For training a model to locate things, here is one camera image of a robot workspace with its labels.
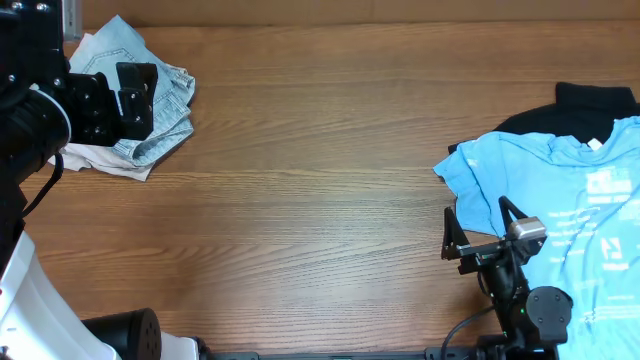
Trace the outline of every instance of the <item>cable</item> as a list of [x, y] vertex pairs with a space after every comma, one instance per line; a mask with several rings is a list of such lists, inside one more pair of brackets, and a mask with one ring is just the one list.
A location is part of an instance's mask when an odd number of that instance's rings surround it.
[[475, 320], [478, 320], [479, 318], [481, 318], [482, 316], [486, 315], [487, 313], [495, 310], [495, 305], [491, 305], [488, 308], [484, 309], [484, 310], [480, 310], [477, 313], [471, 315], [470, 317], [462, 320], [458, 325], [456, 325], [453, 329], [451, 329], [451, 331], [449, 331], [449, 334], [447, 335], [447, 337], [444, 339], [444, 342], [442, 343], [442, 348], [440, 348], [440, 360], [446, 360], [447, 359], [447, 346], [449, 345], [449, 341], [451, 341], [451, 339], [453, 338], [453, 336], [460, 331], [460, 329], [462, 329], [463, 327], [469, 325], [470, 323], [472, 323]]
[[33, 209], [35, 209], [36, 206], [40, 204], [40, 201], [44, 199], [45, 195], [47, 195], [47, 193], [49, 192], [49, 190], [51, 190], [53, 185], [55, 185], [58, 182], [58, 180], [60, 180], [60, 178], [62, 177], [62, 172], [64, 171], [64, 160], [62, 159], [62, 155], [60, 155], [60, 153], [56, 153], [54, 156], [56, 159], [56, 165], [53, 168], [51, 179], [49, 179], [49, 181], [47, 181], [47, 183], [42, 187], [42, 190], [40, 190], [38, 195], [36, 195], [35, 199], [33, 199], [31, 204], [29, 204], [29, 206], [27, 206], [27, 208], [22, 211], [23, 218], [31, 214]]
[[513, 301], [513, 297], [516, 296], [518, 291], [518, 264], [516, 264], [516, 255], [513, 248], [509, 249], [509, 255], [511, 257], [511, 266], [513, 270], [513, 281], [511, 284], [511, 296], [509, 296], [509, 302]]
[[489, 297], [487, 290], [484, 288], [484, 283], [482, 282], [482, 274], [478, 271], [478, 285], [480, 285], [480, 291], [484, 294], [484, 296]]

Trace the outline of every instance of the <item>clothing pile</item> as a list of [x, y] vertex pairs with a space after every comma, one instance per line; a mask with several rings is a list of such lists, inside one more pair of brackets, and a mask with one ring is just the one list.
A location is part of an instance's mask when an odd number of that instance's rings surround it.
[[115, 92], [120, 89], [118, 62], [155, 64], [158, 83], [153, 98], [153, 132], [146, 140], [123, 139], [112, 148], [69, 144], [61, 151], [66, 168], [78, 171], [94, 167], [145, 181], [158, 160], [193, 134], [188, 105], [195, 92], [194, 77], [158, 59], [147, 50], [142, 36], [119, 16], [95, 35], [85, 34], [69, 62], [72, 73], [103, 73]]
[[452, 145], [434, 171], [465, 230], [503, 236], [506, 195], [547, 227], [530, 287], [574, 301], [561, 359], [640, 358], [640, 106], [628, 88], [559, 83], [556, 104]]

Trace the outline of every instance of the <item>black t-shirt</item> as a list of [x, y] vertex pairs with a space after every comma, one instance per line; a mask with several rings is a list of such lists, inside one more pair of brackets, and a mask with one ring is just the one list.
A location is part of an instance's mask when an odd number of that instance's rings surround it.
[[[494, 131], [513, 134], [539, 132], [556, 136], [573, 135], [588, 143], [605, 143], [613, 130], [613, 120], [640, 115], [631, 89], [597, 87], [560, 82], [556, 84], [556, 103], [514, 115]], [[449, 146], [449, 154], [458, 144]]]

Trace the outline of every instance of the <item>light blue t-shirt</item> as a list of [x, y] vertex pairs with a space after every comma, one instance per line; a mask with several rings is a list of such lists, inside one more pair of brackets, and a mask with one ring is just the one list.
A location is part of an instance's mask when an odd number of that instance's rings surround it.
[[504, 235], [502, 195], [546, 225], [523, 270], [532, 289], [573, 298], [561, 359], [640, 359], [640, 117], [616, 120], [597, 150], [573, 136], [488, 133], [434, 171], [465, 230]]

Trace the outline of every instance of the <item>table surface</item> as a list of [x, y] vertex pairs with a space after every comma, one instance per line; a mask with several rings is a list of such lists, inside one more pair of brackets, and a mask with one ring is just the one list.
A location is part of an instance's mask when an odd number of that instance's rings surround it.
[[640, 91], [640, 22], [140, 32], [196, 77], [195, 135], [146, 183], [66, 172], [27, 230], [81, 317], [151, 307], [216, 351], [441, 344], [488, 303], [440, 259], [446, 146], [557, 81]]

